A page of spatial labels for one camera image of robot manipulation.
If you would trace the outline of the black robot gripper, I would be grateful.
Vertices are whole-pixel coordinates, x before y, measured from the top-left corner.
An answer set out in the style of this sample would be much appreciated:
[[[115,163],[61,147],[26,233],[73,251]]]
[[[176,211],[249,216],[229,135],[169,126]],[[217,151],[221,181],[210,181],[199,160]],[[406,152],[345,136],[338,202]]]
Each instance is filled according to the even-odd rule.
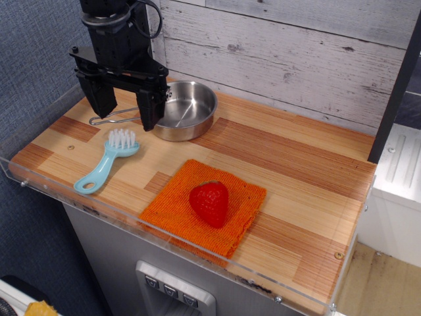
[[[117,106],[114,89],[137,93],[143,129],[152,131],[164,116],[168,69],[153,59],[147,24],[88,26],[90,46],[74,46],[76,76],[101,119]]]

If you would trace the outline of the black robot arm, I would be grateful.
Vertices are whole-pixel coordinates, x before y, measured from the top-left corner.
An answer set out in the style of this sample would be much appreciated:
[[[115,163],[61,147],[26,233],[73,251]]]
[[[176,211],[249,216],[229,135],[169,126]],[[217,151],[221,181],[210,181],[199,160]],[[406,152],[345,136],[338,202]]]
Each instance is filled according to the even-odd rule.
[[[115,89],[136,95],[145,131],[154,129],[164,116],[169,89],[168,69],[154,60],[151,41],[162,30],[149,31],[147,7],[161,15],[152,1],[81,1],[83,25],[91,46],[74,46],[70,55],[76,62],[76,77],[100,118],[117,106]]]

